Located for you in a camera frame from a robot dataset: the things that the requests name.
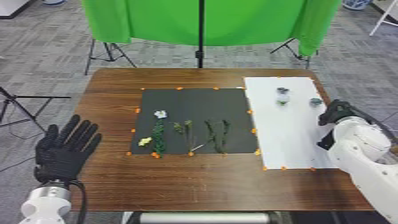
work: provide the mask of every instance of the cable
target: cable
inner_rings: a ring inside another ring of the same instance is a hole
[[[80,212],[79,212],[79,221],[77,224],[84,224],[86,220],[86,214],[87,214],[87,193],[86,193],[86,186],[84,183],[79,180],[73,180],[70,182],[71,185],[75,185],[82,191],[82,207],[80,207]]]
[[[0,173],[9,170],[13,167],[20,166],[29,160],[32,160],[36,157],[31,157],[27,158],[20,163],[16,163],[15,165],[11,165],[9,167],[6,167],[2,170],[0,170]]]
[[[15,106],[13,112],[11,112],[9,117],[8,117],[8,122],[9,122],[9,123],[11,123],[11,117],[13,117],[13,115],[15,115],[15,112],[16,112],[16,106]],[[13,125],[9,125],[9,134],[11,134],[16,138],[20,138],[22,140],[29,140],[29,139],[32,139],[34,137],[38,137],[40,135],[43,135],[43,133],[40,133],[40,134],[32,135],[31,137],[22,137],[22,136],[18,136],[18,135],[15,134],[15,131],[13,131],[11,126],[13,126]]]

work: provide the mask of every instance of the tripod stand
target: tripod stand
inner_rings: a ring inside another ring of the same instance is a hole
[[[40,127],[41,131],[47,132],[45,128],[41,127],[40,123],[38,123],[38,116],[52,102],[54,99],[71,99],[71,97],[66,97],[66,96],[16,96],[16,95],[11,95],[9,92],[6,91],[6,89],[0,87],[0,94],[4,95],[6,97],[6,100],[4,100],[4,108],[2,108],[2,113],[0,113],[0,128],[15,125],[15,124],[20,124],[20,123],[25,123],[29,121],[34,122],[36,126]],[[20,102],[16,99],[47,99],[47,102],[36,112],[36,114],[32,114],[27,110],[27,108],[22,106]],[[4,116],[6,116],[6,111],[8,111],[8,107],[9,107],[9,104],[15,105],[15,107],[20,109],[24,115],[27,116],[25,119],[22,119],[20,121],[15,121],[8,124],[2,124],[2,121],[4,121]]]
[[[119,58],[127,58],[132,66],[137,68],[135,64],[134,64],[134,61],[125,53],[125,51],[121,50],[121,47],[116,43],[103,43],[103,47],[105,47],[105,54],[109,56],[109,58],[100,58],[100,57],[95,57],[93,56],[93,53],[95,53],[95,47],[96,47],[96,39],[93,39],[91,41],[91,51],[89,51],[89,59],[87,59],[87,65],[86,65],[86,72],[84,74],[89,75],[89,69],[91,69],[91,61],[93,60],[102,60],[102,61],[107,61],[107,62],[116,62]],[[119,51],[121,53],[121,56],[119,57],[114,57],[114,50]]]
[[[281,48],[286,47],[288,50],[290,50],[290,52],[292,52],[292,54],[294,54],[294,56],[295,56],[295,58],[297,58],[301,61],[306,61],[306,62],[308,62],[308,63],[306,63],[306,69],[310,69],[311,56],[308,56],[308,58],[306,58],[306,56],[302,56],[302,55],[299,55],[299,54],[295,53],[295,51],[294,51],[294,49],[292,49],[292,47],[290,47],[290,43],[292,43],[294,40],[295,40],[295,38],[292,38],[292,39],[285,42],[285,44],[278,47],[278,49],[270,52],[270,54],[274,54],[274,53],[281,50]]]

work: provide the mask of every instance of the flower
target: flower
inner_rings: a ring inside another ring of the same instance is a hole
[[[143,139],[141,139],[141,142],[139,142],[139,146],[146,146],[146,145],[150,144],[151,140],[153,140],[151,137],[143,138]]]
[[[159,111],[155,112],[155,116],[159,117],[159,119],[167,118],[167,113],[166,113],[166,111],[164,111],[164,110],[159,110]]]

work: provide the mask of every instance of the green backdrop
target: green backdrop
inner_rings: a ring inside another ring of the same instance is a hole
[[[132,37],[198,45],[199,0],[82,0],[95,38]],[[207,0],[205,45],[301,40],[311,56],[324,40],[340,0]]]

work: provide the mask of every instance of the yellow flower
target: yellow flower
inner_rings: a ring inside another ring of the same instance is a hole
[[[141,139],[141,142],[139,142],[139,146],[146,146],[146,145],[150,144],[151,140],[153,140],[151,137],[143,138],[143,139]]]

